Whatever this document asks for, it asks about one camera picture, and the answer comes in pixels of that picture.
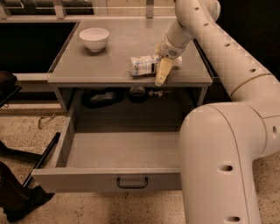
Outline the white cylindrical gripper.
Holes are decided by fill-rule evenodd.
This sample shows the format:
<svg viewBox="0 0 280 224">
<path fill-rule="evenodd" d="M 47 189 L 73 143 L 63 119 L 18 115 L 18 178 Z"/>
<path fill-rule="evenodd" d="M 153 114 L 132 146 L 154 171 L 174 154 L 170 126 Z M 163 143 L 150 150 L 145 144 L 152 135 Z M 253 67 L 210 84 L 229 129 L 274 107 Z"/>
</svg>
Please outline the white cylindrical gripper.
<svg viewBox="0 0 280 224">
<path fill-rule="evenodd" d="M 156 48 L 156 54 L 162 57 L 156 73 L 156 86 L 160 87 L 165 83 L 167 76 L 172 70 L 173 60 L 177 59 L 183 53 L 186 45 L 187 38 L 185 34 L 169 35 L 166 32 L 161 38 Z"/>
</svg>

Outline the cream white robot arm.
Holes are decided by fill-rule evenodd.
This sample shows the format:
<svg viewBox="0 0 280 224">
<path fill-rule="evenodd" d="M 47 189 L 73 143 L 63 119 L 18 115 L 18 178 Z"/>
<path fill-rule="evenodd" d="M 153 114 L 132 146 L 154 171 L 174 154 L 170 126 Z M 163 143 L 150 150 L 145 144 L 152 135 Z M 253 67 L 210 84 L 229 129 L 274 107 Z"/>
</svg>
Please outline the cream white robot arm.
<svg viewBox="0 0 280 224">
<path fill-rule="evenodd" d="M 194 109 L 181 125 L 185 222 L 262 224 L 253 162 L 280 150 L 280 83 L 217 25 L 217 0 L 173 1 L 176 20 L 156 50 L 156 85 L 195 39 L 231 98 Z"/>
</svg>

